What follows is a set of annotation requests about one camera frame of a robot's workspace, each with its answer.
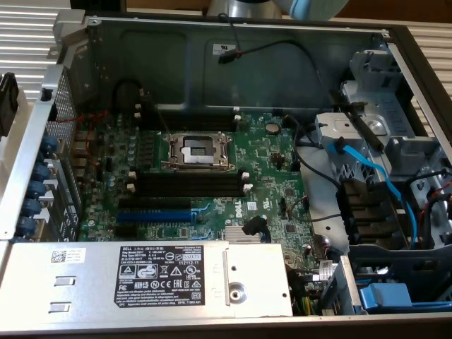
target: black ram slot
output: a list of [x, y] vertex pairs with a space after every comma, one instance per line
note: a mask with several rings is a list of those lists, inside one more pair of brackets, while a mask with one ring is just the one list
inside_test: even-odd
[[222, 197], [240, 197], [244, 196], [241, 191], [215, 191], [215, 190], [205, 190], [205, 191], [183, 191], [181, 189], [177, 191], [162, 190], [137, 190], [137, 196], [167, 196], [167, 197], [206, 197], [206, 198], [222, 198]]
[[[235, 128], [233, 113], [181, 114], [180, 112], [165, 112], [165, 122], [171, 131], [230, 132], [234, 131]], [[165, 130], [156, 114], [143, 119], [140, 127], [149, 131]]]
[[137, 196], [243, 196], [242, 185], [240, 184], [240, 178], [237, 173], [139, 174], [134, 184]]
[[162, 210], [189, 210], [190, 199], [123, 198], [119, 199], [119, 208], [147, 208]]

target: integrated circuit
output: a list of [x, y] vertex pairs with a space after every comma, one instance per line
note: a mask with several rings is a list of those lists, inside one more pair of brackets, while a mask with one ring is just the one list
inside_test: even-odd
[[285, 196], [294, 196], [295, 190], [294, 189], [284, 189]]
[[285, 226], [285, 232], [286, 233], [295, 233], [297, 231], [297, 228], [295, 225], [286, 225]]

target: wire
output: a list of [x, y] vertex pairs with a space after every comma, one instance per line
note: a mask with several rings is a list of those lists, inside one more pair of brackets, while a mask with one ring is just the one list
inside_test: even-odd
[[170, 129], [168, 128], [167, 123], [163, 119], [162, 113], [158, 109], [157, 105], [155, 105], [155, 110], [157, 111], [158, 118], [160, 119], [160, 122], [162, 123], [163, 127], [165, 128], [166, 132], [168, 133], [168, 136], [170, 136], [171, 135]]
[[319, 175], [320, 177], [328, 180], [330, 183], [332, 183], [337, 189], [340, 189], [340, 184], [334, 180], [332, 177], [329, 177], [328, 175], [318, 171], [317, 169], [313, 168], [312, 166], [310, 166], [308, 163], [306, 163], [306, 161], [304, 161], [304, 159], [302, 158], [302, 156], [299, 154], [298, 148], [297, 148], [297, 139], [298, 139], [298, 134], [300, 132], [300, 130], [302, 129], [302, 126], [299, 124], [299, 122], [291, 115], [286, 115], [284, 116], [284, 119], [290, 119], [292, 120], [295, 125], [297, 126], [297, 131], [295, 132], [295, 137], [294, 137], [294, 151], [295, 151], [295, 155], [297, 156], [298, 160], [309, 170], [311, 170], [313, 173]]
[[[330, 145], [330, 150], [332, 150], [333, 152], [336, 152], [336, 149], [333, 144]], [[375, 162], [372, 162], [372, 161], [366, 159], [361, 153], [359, 153], [357, 150], [355, 150], [353, 147], [351, 147], [349, 145], [344, 146], [343, 150], [344, 150], [344, 152], [353, 156], [356, 160], [358, 160], [362, 164], [378, 170], [383, 175], [384, 179], [386, 180], [386, 184], [388, 185], [389, 191], [391, 191], [391, 193], [403, 204], [403, 206], [405, 208], [405, 212], [411, 219], [412, 241], [410, 242], [409, 248], [413, 249], [415, 240], [417, 238], [417, 222], [416, 222], [415, 214], [413, 213], [410, 204], [408, 202], [406, 202], [405, 199], [403, 199], [401, 192], [399, 192], [399, 190], [397, 190], [397, 188], [394, 186], [394, 184], [388, 178], [388, 175], [386, 174], [385, 169], [381, 165], [378, 165]]]
[[316, 218], [316, 219], [300, 219], [299, 221], [303, 221], [303, 222], [319, 222], [319, 221], [324, 221], [324, 220], [328, 220], [328, 219], [333, 219], [333, 218], [337, 218], [337, 217], [341, 217], [341, 214], [332, 214], [332, 215], [328, 215], [327, 217], [322, 217], [322, 218]]
[[239, 41], [239, 36], [237, 35], [237, 31], [235, 30], [234, 25], [232, 24], [231, 18], [224, 12], [218, 14], [218, 18], [221, 19], [222, 17], [226, 18], [226, 21], [231, 25], [231, 29], [232, 29], [232, 33], [234, 33], [234, 38], [235, 38], [235, 43], [237, 44], [237, 49], [239, 51], [242, 50], [242, 48], [240, 47], [240, 41]]
[[435, 196], [432, 196], [429, 199], [429, 202], [427, 203], [427, 208], [424, 209], [425, 211], [425, 218], [424, 218], [424, 249], [430, 249], [431, 241], [430, 237], [432, 235], [432, 221], [430, 220], [430, 215], [432, 213], [433, 205], [439, 201], [450, 201], [451, 195], [450, 194], [437, 194]]
[[231, 61], [234, 61], [235, 59], [238, 59], [240, 57], [242, 57], [245, 54], [250, 54], [250, 53], [254, 53], [257, 51], [261, 51], [262, 49], [267, 49], [269, 47], [275, 46], [277, 44], [291, 44], [292, 46], [295, 46], [297, 48], [299, 48], [308, 58], [309, 63], [312, 65], [312, 68], [314, 69], [315, 73], [316, 73], [316, 77], [317, 80], [319, 81], [319, 83], [321, 84], [321, 86], [323, 87], [323, 89], [326, 91], [326, 94], [328, 96], [328, 99], [330, 100], [331, 103], [334, 103], [334, 99], [331, 97], [331, 94], [329, 93], [328, 88], [325, 86], [325, 83], [322, 79], [321, 73], [320, 73], [320, 69], [317, 66], [317, 63], [315, 61], [315, 59], [313, 58], [311, 52], [300, 42], [294, 40], [294, 39], [285, 39], [285, 40], [278, 40], [278, 41], [274, 41], [274, 42], [270, 42], [268, 44], [263, 44], [261, 46], [258, 47], [254, 47], [254, 48], [250, 48], [250, 49], [246, 49], [246, 50], [242, 50], [241, 46], [240, 46], [240, 41], [239, 41], [239, 36], [237, 35], [237, 31], [235, 30], [234, 25], [232, 24], [232, 21], [230, 19], [230, 17], [226, 14], [226, 13], [220, 13], [218, 14], [218, 18], [222, 18], [225, 17], [227, 22], [230, 24], [231, 29], [232, 29], [232, 33], [234, 34], [234, 38], [235, 38], [235, 42], [237, 44], [237, 48], [227, 51], [223, 54], [223, 58], [220, 57], [219, 62], [221, 64], [227, 64]]
[[[245, 54], [250, 54], [250, 53], [257, 52], [257, 51], [261, 51], [262, 49], [267, 49], [267, 48], [275, 46], [277, 44], [291, 44], [292, 46], [298, 47], [300, 50], [302, 50], [303, 53], [307, 56], [309, 62], [311, 63], [312, 68], [316, 72], [317, 80], [322, 85], [322, 87], [326, 90], [326, 86], [325, 86], [325, 83], [323, 82], [323, 79], [321, 77], [319, 67], [317, 66], [317, 63], [314, 60], [313, 56], [311, 55], [311, 53], [308, 51], [308, 49], [303, 44], [301, 44], [300, 42], [298, 42], [298, 41], [296, 41], [294, 39], [278, 40], [278, 41], [270, 42], [269, 44], [263, 44], [261, 46], [250, 48], [250, 49], [247, 49], [247, 50], [244, 50], [244, 51], [239, 49], [237, 54], [238, 54], [238, 57], [241, 57], [241, 56], [243, 56]], [[328, 98], [331, 100], [329, 91], [326, 90], [326, 92], [328, 93]]]
[[131, 83], [132, 85], [135, 85], [136, 87], [138, 87], [139, 90], [139, 94], [142, 95], [143, 92], [143, 86], [141, 85], [141, 82], [136, 80], [136, 79], [132, 79], [132, 78], [121, 78], [119, 79], [113, 87], [113, 91], [112, 91], [112, 105], [111, 105], [111, 109], [113, 113], [116, 113], [116, 108], [117, 108], [117, 98], [118, 98], [118, 90], [119, 88], [125, 84], [125, 83]]
[[287, 214], [291, 215], [292, 212], [294, 211], [295, 206], [304, 201], [305, 199], [308, 199], [308, 196], [303, 196], [297, 201], [295, 201], [292, 205], [290, 205], [290, 207], [287, 209]]

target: warning symbols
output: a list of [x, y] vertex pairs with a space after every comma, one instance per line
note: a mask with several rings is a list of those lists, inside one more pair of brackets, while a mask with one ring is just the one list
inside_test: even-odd
[[136, 265], [121, 265], [119, 279], [134, 279], [136, 277]]
[[182, 275], [181, 270], [179, 270], [179, 268], [176, 266], [174, 267], [174, 269], [171, 271], [170, 275]]
[[165, 265], [160, 266], [160, 277], [168, 278], [168, 266]]
[[129, 307], [206, 304], [202, 245], [121, 246], [114, 303]]
[[173, 261], [174, 260], [174, 253], [172, 252], [168, 252], [165, 254], [165, 259], [167, 259], [168, 261]]
[[138, 265], [138, 277], [140, 279], [156, 279], [158, 275], [158, 265]]
[[196, 267], [193, 265], [187, 266], [185, 272], [186, 274], [196, 274]]

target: black cable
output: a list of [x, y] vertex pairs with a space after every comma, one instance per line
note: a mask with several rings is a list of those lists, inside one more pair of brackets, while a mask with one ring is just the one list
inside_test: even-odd
[[298, 123], [298, 121], [292, 117], [291, 115], [286, 115], [284, 117], [284, 119], [289, 118], [291, 119], [295, 125], [297, 126], [297, 131], [295, 132], [295, 137], [294, 137], [294, 151], [295, 151], [295, 155], [297, 156], [297, 159], [309, 170], [311, 170], [313, 173], [319, 175], [320, 177], [328, 180], [330, 183], [332, 183], [337, 189], [340, 189], [340, 184], [334, 180], [332, 177], [318, 171], [317, 169], [313, 168], [311, 165], [309, 165], [308, 163], [306, 163], [306, 161], [304, 161], [303, 157], [299, 154], [298, 148], [297, 148], [297, 139], [298, 139], [298, 134], [299, 132], [303, 129], [303, 127]]
[[270, 230], [268, 229], [268, 227], [265, 227], [263, 229], [263, 235], [266, 236], [266, 244], [271, 244], [271, 234], [270, 234]]
[[307, 56], [309, 62], [311, 63], [312, 68], [315, 70], [317, 79], [319, 80], [319, 83], [324, 88], [326, 88], [325, 84], [323, 82], [323, 79], [321, 77], [321, 74], [320, 74], [320, 69], [317, 66], [317, 63], [314, 60], [313, 56], [311, 55], [311, 52], [308, 51], [308, 49], [303, 44], [301, 44], [300, 42], [298, 42], [298, 41], [296, 41], [294, 39], [278, 40], [278, 41], [270, 42], [269, 44], [263, 44], [261, 46], [250, 48], [250, 49], [247, 49], [247, 50], [244, 50], [244, 51], [239, 50], [238, 54], [239, 54], [239, 57], [241, 57], [242, 55], [254, 53], [254, 52], [257, 52], [257, 51], [261, 51], [262, 49], [267, 49], [267, 48], [275, 46], [277, 44], [291, 44], [292, 46], [298, 47], [300, 50], [302, 50], [303, 53]]
[[451, 195], [450, 194], [437, 194], [433, 198], [429, 199], [429, 202], [427, 203], [427, 207], [425, 208], [425, 215], [424, 215], [424, 249], [430, 249], [430, 237], [432, 235], [432, 221], [430, 220], [431, 214], [432, 214], [432, 208], [435, 203], [438, 201], [450, 201]]
[[324, 221], [324, 220], [328, 220], [328, 219], [333, 219], [333, 218], [337, 218], [340, 217], [340, 214], [333, 214], [333, 215], [329, 215], [327, 217], [322, 217], [322, 218], [317, 218], [317, 219], [299, 219], [299, 221], [304, 221], [304, 222], [318, 222], [318, 221]]
[[232, 24], [231, 18], [224, 12], [218, 14], [218, 18], [219, 19], [221, 19], [222, 17], [225, 17], [227, 22], [231, 25], [232, 32], [234, 33], [235, 43], [237, 44], [237, 48], [239, 49], [239, 51], [241, 51], [242, 48], [240, 47], [239, 36], [237, 35], [237, 31], [235, 30], [235, 27]]
[[117, 108], [118, 90], [125, 83], [131, 83], [132, 85], [135, 85], [136, 87], [138, 87], [138, 90], [140, 91], [140, 95], [143, 92], [143, 86], [141, 85], [140, 81], [138, 81], [136, 79], [132, 79], [132, 78], [121, 78], [121, 79], [119, 79], [114, 84], [113, 91], [112, 91], [112, 105], [111, 105], [111, 109], [112, 109], [113, 113], [116, 112], [116, 108]]
[[406, 194], [409, 191], [410, 186], [413, 182], [415, 182], [417, 180], [421, 180], [421, 179], [436, 177], [437, 175], [446, 176], [446, 175], [451, 175], [451, 173], [448, 172], [447, 169], [443, 168], [441, 171], [426, 173], [426, 174], [417, 175], [415, 177], [409, 178], [403, 185], [403, 193]]

